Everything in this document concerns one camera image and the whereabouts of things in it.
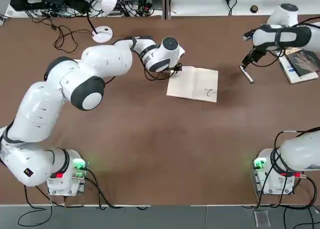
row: gray floor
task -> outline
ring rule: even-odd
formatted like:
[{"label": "gray floor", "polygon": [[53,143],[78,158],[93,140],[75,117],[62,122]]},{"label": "gray floor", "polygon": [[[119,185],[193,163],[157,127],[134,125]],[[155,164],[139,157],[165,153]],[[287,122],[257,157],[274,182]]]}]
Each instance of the gray floor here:
[{"label": "gray floor", "polygon": [[[0,228],[21,228],[17,221],[29,207],[0,207]],[[272,229],[284,229],[283,208],[269,208],[268,215]],[[320,221],[320,214],[312,208],[314,221]],[[27,215],[21,223],[34,224],[45,220],[49,211]],[[286,214],[287,229],[299,223],[310,223],[307,210],[288,210]],[[38,229],[255,229],[253,209],[240,206],[208,207],[206,225],[206,207],[190,206],[152,206],[145,211],[136,208],[106,209],[100,211],[88,208],[53,208],[52,218]],[[311,229],[311,225],[303,225],[297,229]]]}]

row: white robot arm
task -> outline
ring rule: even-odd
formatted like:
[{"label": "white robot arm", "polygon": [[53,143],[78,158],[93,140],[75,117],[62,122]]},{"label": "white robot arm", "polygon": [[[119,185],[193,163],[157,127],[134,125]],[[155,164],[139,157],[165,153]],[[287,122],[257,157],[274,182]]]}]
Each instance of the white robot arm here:
[{"label": "white robot arm", "polygon": [[256,191],[272,195],[290,195],[296,175],[305,171],[320,170],[319,129],[286,140],[277,150],[262,150],[253,161]]},{"label": "white robot arm", "polygon": [[138,54],[143,66],[149,72],[162,72],[163,70],[180,71],[180,58],[185,54],[185,50],[173,37],[166,37],[161,45],[156,45],[150,36],[127,37],[117,40],[115,46],[128,48]]},{"label": "white robot arm", "polygon": [[298,11],[295,5],[280,4],[267,24],[244,34],[245,41],[252,39],[253,49],[242,61],[242,72],[250,63],[258,62],[267,51],[294,47],[320,52],[320,22],[298,23]]},{"label": "white robot arm", "polygon": [[70,101],[82,111],[96,108],[104,95],[103,78],[125,74],[132,65],[132,49],[150,57],[149,60],[156,65],[153,67],[146,62],[144,65],[151,65],[148,66],[150,69],[164,70],[178,64],[178,51],[168,49],[159,53],[160,49],[156,49],[155,45],[149,37],[136,37],[134,40],[126,38],[114,45],[87,48],[80,62],[68,57],[59,57],[51,62],[44,74],[44,81],[31,85],[24,95],[14,121],[0,129],[2,162],[28,187],[47,181],[52,195],[76,195],[81,176],[77,176],[75,169],[83,165],[80,155],[74,150],[45,148],[38,142],[50,136],[64,102]]}]

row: green led light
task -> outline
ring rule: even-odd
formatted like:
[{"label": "green led light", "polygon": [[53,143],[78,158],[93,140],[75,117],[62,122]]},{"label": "green led light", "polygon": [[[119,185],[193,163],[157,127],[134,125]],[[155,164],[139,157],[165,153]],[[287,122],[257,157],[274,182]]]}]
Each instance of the green led light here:
[{"label": "green led light", "polygon": [[253,164],[256,169],[263,169],[265,168],[265,163],[267,159],[265,157],[258,157],[254,160]]},{"label": "green led light", "polygon": [[80,169],[86,167],[86,162],[82,159],[76,158],[73,160],[73,168]]}]

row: desk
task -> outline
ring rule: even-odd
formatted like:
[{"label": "desk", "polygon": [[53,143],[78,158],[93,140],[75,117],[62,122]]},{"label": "desk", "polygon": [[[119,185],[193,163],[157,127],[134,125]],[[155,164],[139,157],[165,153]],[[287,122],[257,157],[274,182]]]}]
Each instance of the desk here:
[{"label": "desk", "polygon": [[[85,18],[54,20],[71,30],[90,29]],[[279,131],[318,126],[320,108],[319,80],[290,85],[278,63],[268,68],[249,66],[255,84],[240,72],[239,64],[252,46],[242,41],[243,34],[266,20],[261,16],[93,18],[96,26],[112,27],[113,41],[151,35],[160,43],[166,36],[175,37],[186,51],[183,65],[219,71],[217,103],[166,96],[168,82],[146,80],[134,55],[131,70],[106,86],[98,108],[83,112],[66,103],[44,143],[75,149],[90,161],[101,190],[113,204],[256,204],[252,160],[273,146]],[[79,59],[85,48],[96,45],[90,35],[75,34],[79,48],[67,55],[53,47],[57,33],[29,19],[11,19],[0,28],[1,125],[11,122],[28,87],[43,79],[53,59]],[[65,46],[70,44],[68,38]],[[259,63],[270,60],[266,56]],[[319,172],[308,175],[320,185]],[[25,204],[23,186],[13,175],[2,167],[0,177],[0,204]],[[29,194],[32,203],[48,203],[33,188]],[[284,196],[283,203],[306,204],[311,194],[303,181],[295,195]],[[262,202],[277,201],[278,196],[264,196]],[[68,198],[67,203],[97,204],[97,191],[88,185],[84,196]]]}]

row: white shelf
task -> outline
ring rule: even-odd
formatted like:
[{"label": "white shelf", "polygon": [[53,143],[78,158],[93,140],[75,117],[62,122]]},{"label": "white shelf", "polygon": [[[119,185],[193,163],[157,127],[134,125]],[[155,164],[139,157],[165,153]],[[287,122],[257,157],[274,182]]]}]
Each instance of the white shelf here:
[{"label": "white shelf", "polygon": [[[234,16],[271,15],[282,3],[291,3],[299,8],[299,14],[320,14],[320,0],[238,0],[232,10]],[[250,7],[256,5],[257,13],[251,13]],[[229,8],[225,0],[172,0],[171,16],[227,16]]]}]

